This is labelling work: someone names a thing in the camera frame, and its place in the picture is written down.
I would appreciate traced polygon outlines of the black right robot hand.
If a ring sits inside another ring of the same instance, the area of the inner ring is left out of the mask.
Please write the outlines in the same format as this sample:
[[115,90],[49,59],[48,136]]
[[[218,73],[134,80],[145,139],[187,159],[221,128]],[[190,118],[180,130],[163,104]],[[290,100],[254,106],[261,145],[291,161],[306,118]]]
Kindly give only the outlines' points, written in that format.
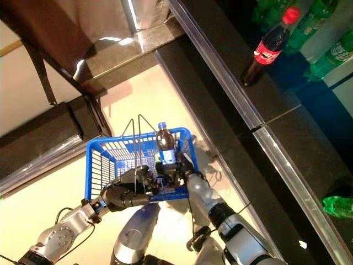
[[187,153],[177,151],[175,157],[176,163],[167,165],[162,164],[162,162],[156,163],[155,168],[159,187],[176,188],[184,186],[192,174],[204,179],[204,175],[194,168],[192,160]]

